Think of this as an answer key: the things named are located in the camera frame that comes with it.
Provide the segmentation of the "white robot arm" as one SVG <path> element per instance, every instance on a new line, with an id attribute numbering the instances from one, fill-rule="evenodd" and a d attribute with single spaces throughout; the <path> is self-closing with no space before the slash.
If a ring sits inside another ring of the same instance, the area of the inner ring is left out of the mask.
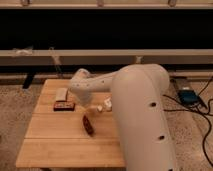
<path id="1" fill-rule="evenodd" d="M 69 88 L 83 104 L 92 92 L 111 93 L 126 171 L 179 171 L 162 105 L 169 82 L 162 66 L 133 64 L 97 77 L 80 69 Z"/>

